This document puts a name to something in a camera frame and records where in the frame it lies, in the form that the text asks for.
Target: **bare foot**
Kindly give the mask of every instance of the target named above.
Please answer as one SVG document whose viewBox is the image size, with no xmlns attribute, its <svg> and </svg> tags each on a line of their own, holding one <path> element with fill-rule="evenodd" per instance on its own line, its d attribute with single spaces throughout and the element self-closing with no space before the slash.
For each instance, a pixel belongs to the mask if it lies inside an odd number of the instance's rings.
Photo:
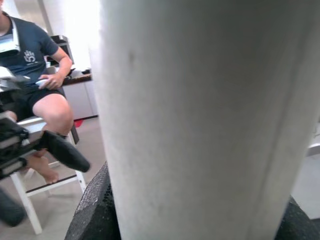
<svg viewBox="0 0 320 240">
<path fill-rule="evenodd" d="M 47 184 L 54 184 L 59 180 L 58 173 L 49 167 L 48 158 L 44 156 L 30 156 L 27 160 L 28 167 L 36 170 L 44 178 Z"/>
</svg>

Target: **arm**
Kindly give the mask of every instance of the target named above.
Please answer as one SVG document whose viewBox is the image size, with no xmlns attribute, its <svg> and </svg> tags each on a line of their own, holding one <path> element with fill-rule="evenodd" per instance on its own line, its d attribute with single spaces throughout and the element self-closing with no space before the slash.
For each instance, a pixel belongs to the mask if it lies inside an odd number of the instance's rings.
<svg viewBox="0 0 320 240">
<path fill-rule="evenodd" d="M 52 90 L 60 88 L 72 66 L 72 61 L 70 57 L 62 50 L 61 47 L 59 47 L 58 50 L 50 57 L 59 63 L 59 71 L 55 74 L 41 75 L 39 77 L 39 80 L 48 79 L 48 81 L 45 82 L 45 84 L 43 84 L 42 86 L 40 86 L 39 89 L 47 88 Z"/>
</svg>

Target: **black shorts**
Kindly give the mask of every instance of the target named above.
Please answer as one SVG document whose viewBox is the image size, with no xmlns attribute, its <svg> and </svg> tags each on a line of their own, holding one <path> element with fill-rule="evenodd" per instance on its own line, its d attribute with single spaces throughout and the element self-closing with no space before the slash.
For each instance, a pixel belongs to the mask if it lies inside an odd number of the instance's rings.
<svg viewBox="0 0 320 240">
<path fill-rule="evenodd" d="M 19 95 L 16 99 L 14 104 L 6 110 L 12 111 L 17 116 L 17 121 L 22 121 L 24 119 L 30 118 L 34 116 L 32 111 L 36 102 L 40 99 L 43 99 L 45 96 L 50 94 L 60 94 L 63 95 L 58 90 L 49 90 L 49 89 L 37 89 L 36 91 L 32 91 L 29 93 L 24 93 Z"/>
</svg>

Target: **navy t-shirt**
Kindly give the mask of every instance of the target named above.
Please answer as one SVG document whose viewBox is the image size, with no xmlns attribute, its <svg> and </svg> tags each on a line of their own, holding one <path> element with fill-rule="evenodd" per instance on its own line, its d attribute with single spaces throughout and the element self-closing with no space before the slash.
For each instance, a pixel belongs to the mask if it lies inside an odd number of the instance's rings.
<svg viewBox="0 0 320 240">
<path fill-rule="evenodd" d="M 30 78 L 27 88 L 35 88 L 35 82 L 45 73 L 44 56 L 51 56 L 58 50 L 58 45 L 48 34 L 33 22 L 12 17 L 16 25 L 20 53 L 0 58 L 0 66 L 8 68 L 14 75 Z"/>
</svg>

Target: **white cabinet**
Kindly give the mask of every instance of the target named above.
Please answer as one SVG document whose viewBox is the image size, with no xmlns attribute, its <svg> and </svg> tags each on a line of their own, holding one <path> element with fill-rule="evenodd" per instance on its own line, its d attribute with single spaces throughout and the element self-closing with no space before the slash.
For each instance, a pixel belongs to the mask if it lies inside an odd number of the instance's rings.
<svg viewBox="0 0 320 240">
<path fill-rule="evenodd" d="M 94 115 L 85 83 L 67 85 L 63 87 L 63 90 L 73 110 L 74 119 L 82 119 Z"/>
<path fill-rule="evenodd" d="M 94 82 L 86 81 L 84 84 L 85 84 L 87 95 L 89 97 L 92 113 L 93 115 L 98 115 L 97 102 L 96 102 L 96 96 L 94 91 Z"/>
</svg>

